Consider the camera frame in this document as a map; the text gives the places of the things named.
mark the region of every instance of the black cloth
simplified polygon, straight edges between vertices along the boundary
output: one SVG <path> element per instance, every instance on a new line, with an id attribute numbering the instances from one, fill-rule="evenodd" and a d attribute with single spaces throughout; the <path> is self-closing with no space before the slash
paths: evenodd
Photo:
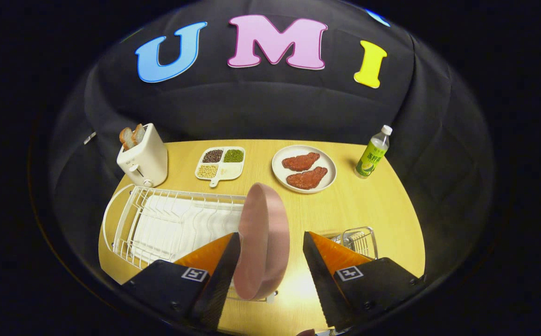
<path id="1" fill-rule="evenodd" d="M 328 26 L 324 70 L 262 63 L 235 69 L 232 17 L 261 14 L 284 30 L 300 17 Z M 196 62 L 178 77 L 145 83 L 136 49 L 158 36 L 160 63 L 179 55 L 174 32 L 206 21 Z M 378 89 L 354 81 L 364 49 L 381 46 Z M 426 248 L 426 280 L 445 277 L 472 251 L 484 227 L 494 183 L 492 143 L 477 101 L 447 63 L 394 23 L 329 0 L 208 0 L 164 15 L 111 47 L 79 82 L 53 128 L 49 188 L 57 225 L 93 276 L 102 215 L 123 176 L 116 164 L 119 132 L 154 123 L 164 142 L 291 139 L 366 144 L 391 125 L 388 161 L 418 215 Z M 97 136 L 87 145 L 83 140 Z"/>

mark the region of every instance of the screw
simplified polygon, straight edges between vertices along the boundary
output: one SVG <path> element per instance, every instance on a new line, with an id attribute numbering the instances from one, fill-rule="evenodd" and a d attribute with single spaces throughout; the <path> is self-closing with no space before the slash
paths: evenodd
<path id="1" fill-rule="evenodd" d="M 364 302 L 364 309 L 366 309 L 366 310 L 370 310 L 370 309 L 374 308 L 375 306 L 376 306 L 376 302 L 374 302 L 374 301 Z"/>

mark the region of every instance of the green label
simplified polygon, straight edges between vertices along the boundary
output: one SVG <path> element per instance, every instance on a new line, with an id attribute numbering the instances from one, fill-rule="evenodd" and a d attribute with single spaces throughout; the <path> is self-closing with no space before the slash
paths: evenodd
<path id="1" fill-rule="evenodd" d="M 384 157 L 384 153 L 386 153 L 385 150 L 377 148 L 372 142 L 370 142 L 368 147 L 366 147 L 366 151 L 364 151 L 364 155 L 362 155 L 362 158 L 360 161 L 358 161 L 358 164 L 355 167 L 358 174 L 362 176 L 369 176 L 372 174 L 376 168 L 376 165 Z"/>

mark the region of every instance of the red beans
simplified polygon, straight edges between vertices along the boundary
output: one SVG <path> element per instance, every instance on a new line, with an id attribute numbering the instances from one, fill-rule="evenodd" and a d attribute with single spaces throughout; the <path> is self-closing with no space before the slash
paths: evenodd
<path id="1" fill-rule="evenodd" d="M 221 160 L 221 156 L 223 156 L 223 150 L 214 149 L 213 151 L 209 151 L 204 155 L 204 159 L 202 159 L 202 162 L 219 162 Z"/>

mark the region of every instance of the toaster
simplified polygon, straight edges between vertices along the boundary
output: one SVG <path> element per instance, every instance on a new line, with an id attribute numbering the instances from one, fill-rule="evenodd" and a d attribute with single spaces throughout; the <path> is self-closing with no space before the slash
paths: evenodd
<path id="1" fill-rule="evenodd" d="M 144 125 L 144 138 L 136 146 L 117 155 L 117 165 L 135 185 L 151 188 L 163 183 L 167 173 L 167 151 L 155 126 Z"/>

